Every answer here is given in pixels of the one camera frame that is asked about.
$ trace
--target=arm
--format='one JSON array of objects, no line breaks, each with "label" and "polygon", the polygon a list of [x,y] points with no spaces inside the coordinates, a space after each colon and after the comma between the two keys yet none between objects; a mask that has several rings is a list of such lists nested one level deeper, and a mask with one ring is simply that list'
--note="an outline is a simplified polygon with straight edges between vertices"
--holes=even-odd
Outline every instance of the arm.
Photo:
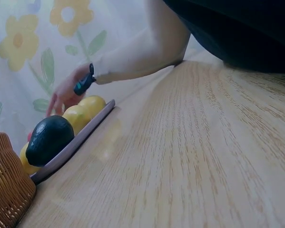
[{"label": "arm", "polygon": [[189,31],[163,0],[144,0],[148,27],[126,45],[93,61],[98,84],[155,73],[180,62]]}]

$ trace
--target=floral curtain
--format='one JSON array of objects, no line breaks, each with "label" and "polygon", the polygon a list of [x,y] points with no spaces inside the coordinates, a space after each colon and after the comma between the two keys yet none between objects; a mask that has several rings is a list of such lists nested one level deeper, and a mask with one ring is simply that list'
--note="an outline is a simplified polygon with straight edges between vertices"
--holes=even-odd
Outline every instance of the floral curtain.
[{"label": "floral curtain", "polygon": [[[145,27],[141,0],[0,0],[0,131],[19,153],[54,88]],[[146,80],[93,85],[121,101]]]}]

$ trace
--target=black watch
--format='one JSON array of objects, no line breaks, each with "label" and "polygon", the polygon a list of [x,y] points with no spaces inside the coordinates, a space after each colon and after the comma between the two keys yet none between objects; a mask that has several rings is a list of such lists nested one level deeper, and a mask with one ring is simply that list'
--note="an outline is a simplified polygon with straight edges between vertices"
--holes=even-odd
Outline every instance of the black watch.
[{"label": "black watch", "polygon": [[88,90],[90,85],[95,82],[96,79],[94,78],[94,65],[91,63],[89,65],[89,73],[85,75],[74,87],[74,92],[76,95],[81,96]]}]

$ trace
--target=tray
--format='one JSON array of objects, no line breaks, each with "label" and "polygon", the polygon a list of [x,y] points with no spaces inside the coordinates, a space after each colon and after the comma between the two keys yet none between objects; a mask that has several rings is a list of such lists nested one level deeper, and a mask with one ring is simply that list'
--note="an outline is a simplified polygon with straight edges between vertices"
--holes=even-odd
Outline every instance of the tray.
[{"label": "tray", "polygon": [[115,107],[115,100],[111,100],[79,133],[78,135],[49,163],[42,167],[38,172],[30,177],[35,185],[48,179],[52,174],[58,171],[77,151],[81,144],[86,140],[90,133],[96,129],[98,124]]}]

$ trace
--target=dark green avocado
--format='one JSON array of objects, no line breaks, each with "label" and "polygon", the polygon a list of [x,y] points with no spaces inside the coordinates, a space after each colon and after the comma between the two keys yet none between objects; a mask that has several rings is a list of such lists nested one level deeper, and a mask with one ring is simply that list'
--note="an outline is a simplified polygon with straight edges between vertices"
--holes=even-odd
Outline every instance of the dark green avocado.
[{"label": "dark green avocado", "polygon": [[75,137],[71,124],[62,116],[52,115],[40,121],[32,132],[26,158],[33,166],[50,162]]}]

